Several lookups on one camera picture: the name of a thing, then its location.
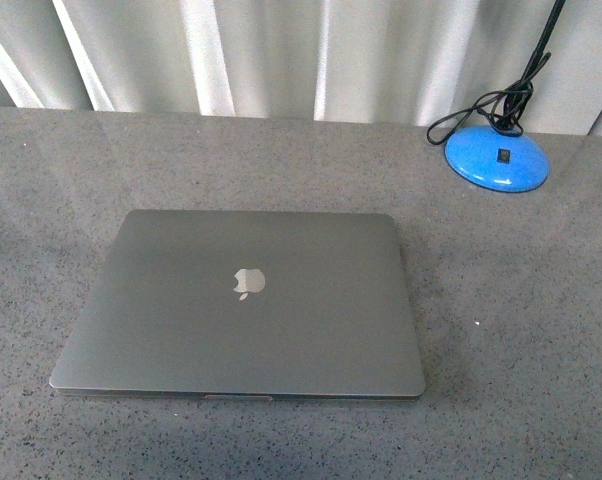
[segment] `white curtain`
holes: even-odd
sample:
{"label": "white curtain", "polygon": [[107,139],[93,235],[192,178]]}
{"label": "white curtain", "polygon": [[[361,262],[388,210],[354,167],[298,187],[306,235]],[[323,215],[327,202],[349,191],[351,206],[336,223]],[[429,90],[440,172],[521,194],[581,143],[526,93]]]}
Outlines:
{"label": "white curtain", "polygon": [[[0,105],[428,125],[521,75],[554,0],[0,0]],[[523,117],[602,135],[602,0]]]}

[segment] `silver laptop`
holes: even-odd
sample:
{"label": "silver laptop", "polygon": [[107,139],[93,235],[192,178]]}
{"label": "silver laptop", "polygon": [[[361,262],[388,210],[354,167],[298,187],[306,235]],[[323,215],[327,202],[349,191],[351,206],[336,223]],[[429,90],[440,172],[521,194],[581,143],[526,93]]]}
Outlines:
{"label": "silver laptop", "polygon": [[74,395],[418,397],[394,221],[133,211],[50,385]]}

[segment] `lamp base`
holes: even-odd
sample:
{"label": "lamp base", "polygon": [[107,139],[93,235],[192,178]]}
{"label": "lamp base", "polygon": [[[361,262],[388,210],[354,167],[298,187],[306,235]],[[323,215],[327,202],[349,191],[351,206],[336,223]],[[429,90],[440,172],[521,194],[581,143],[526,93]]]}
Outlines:
{"label": "lamp base", "polygon": [[466,180],[499,192],[534,190],[550,173],[548,157],[530,137],[507,137],[490,126],[456,132],[445,145],[445,157]]}

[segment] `desk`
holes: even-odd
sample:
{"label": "desk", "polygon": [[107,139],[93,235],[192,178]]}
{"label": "desk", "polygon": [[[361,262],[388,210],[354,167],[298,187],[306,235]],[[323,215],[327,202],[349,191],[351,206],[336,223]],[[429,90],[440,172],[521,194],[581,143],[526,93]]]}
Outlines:
{"label": "desk", "polygon": [[[602,479],[602,138],[475,187],[401,125],[0,108],[0,478]],[[67,398],[47,384],[135,208],[382,212],[416,402]]]}

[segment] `power switch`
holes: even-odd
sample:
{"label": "power switch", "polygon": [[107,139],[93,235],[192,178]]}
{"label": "power switch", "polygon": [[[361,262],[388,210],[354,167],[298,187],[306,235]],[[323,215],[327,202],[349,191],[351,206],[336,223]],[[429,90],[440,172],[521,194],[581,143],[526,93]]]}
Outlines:
{"label": "power switch", "polygon": [[499,156],[497,157],[499,163],[510,163],[510,150],[507,148],[499,149]]}

